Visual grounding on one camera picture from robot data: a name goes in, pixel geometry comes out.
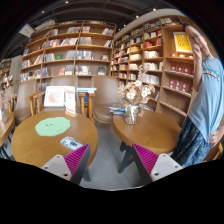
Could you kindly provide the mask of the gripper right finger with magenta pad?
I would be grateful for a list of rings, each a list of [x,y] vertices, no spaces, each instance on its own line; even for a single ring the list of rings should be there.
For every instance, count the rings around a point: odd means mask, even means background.
[[[144,183],[154,182],[182,169],[168,154],[157,155],[137,144],[132,145],[132,154]]]

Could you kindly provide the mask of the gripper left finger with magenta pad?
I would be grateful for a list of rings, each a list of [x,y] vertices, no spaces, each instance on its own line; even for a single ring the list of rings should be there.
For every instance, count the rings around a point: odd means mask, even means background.
[[[65,156],[55,155],[42,169],[77,185],[80,184],[91,154],[90,145],[86,144]]]

